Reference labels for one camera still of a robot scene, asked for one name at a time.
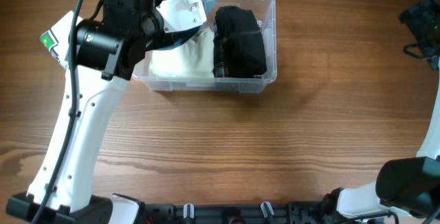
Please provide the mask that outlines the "cream cloth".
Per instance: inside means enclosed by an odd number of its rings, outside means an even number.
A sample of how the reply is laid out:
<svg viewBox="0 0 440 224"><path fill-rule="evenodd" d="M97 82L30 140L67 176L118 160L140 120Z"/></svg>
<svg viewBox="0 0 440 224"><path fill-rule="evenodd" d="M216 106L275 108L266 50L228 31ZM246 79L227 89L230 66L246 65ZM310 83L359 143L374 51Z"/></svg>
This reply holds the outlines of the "cream cloth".
<svg viewBox="0 0 440 224"><path fill-rule="evenodd" d="M214 78L214 35L207 27L179 47L147 52L149 74L160 77Z"/></svg>

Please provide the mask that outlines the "plaid shirt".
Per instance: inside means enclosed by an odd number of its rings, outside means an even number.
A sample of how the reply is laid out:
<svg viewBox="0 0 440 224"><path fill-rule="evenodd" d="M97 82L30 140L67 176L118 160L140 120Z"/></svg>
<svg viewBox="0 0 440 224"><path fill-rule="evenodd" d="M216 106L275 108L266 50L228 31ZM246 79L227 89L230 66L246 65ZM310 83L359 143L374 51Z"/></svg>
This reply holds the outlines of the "plaid shirt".
<svg viewBox="0 0 440 224"><path fill-rule="evenodd" d="M230 78L230 69L227 62L223 58L223 48L218 39L218 31L216 22L213 23L214 32L214 69L212 70L215 78Z"/></svg>

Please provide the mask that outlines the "black garment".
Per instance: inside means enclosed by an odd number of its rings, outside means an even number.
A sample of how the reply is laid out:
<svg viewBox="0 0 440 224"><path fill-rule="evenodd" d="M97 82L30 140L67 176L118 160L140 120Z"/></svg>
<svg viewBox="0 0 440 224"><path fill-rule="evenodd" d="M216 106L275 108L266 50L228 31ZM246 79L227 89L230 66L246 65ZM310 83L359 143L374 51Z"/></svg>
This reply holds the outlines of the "black garment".
<svg viewBox="0 0 440 224"><path fill-rule="evenodd" d="M261 22L253 11L223 6L216 11L215 22L230 77L260 78L267 63Z"/></svg>

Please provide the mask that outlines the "white printed shirt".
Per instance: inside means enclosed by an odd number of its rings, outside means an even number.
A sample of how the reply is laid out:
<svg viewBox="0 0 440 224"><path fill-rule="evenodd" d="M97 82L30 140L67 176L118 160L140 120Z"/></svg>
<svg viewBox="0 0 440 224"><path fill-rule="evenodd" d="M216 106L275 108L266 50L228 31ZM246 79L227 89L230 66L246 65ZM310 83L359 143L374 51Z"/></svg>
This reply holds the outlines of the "white printed shirt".
<svg viewBox="0 0 440 224"><path fill-rule="evenodd" d="M69 11L39 38L40 42L63 69L69 68L67 52L69 49L69 33L71 31L73 15L74 12Z"/></svg>

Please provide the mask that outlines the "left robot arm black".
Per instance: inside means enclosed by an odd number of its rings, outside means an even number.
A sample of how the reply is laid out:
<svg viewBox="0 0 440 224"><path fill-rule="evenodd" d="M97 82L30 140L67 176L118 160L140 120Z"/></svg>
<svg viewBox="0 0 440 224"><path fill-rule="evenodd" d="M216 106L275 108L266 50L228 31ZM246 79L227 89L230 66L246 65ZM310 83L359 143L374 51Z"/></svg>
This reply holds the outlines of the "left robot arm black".
<svg viewBox="0 0 440 224"><path fill-rule="evenodd" d="M147 223L145 204L93 194L93 175L111 115L135 66L151 49L185 43L206 21L204 0L100 0L71 18L65 92L47 153L6 212L29 223Z"/></svg>

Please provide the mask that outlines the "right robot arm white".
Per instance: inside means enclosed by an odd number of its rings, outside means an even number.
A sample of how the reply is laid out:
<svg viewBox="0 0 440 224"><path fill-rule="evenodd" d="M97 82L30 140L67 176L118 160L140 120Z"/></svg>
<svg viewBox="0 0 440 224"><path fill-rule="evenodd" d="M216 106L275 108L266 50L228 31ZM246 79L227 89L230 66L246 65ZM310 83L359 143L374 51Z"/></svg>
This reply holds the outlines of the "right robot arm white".
<svg viewBox="0 0 440 224"><path fill-rule="evenodd" d="M439 70L439 3L421 0L398 19L415 37L403 52ZM386 162L373 183L338 188L316 206L321 223L368 223L384 217L439 219L439 102L434 103L424 141L415 157Z"/></svg>

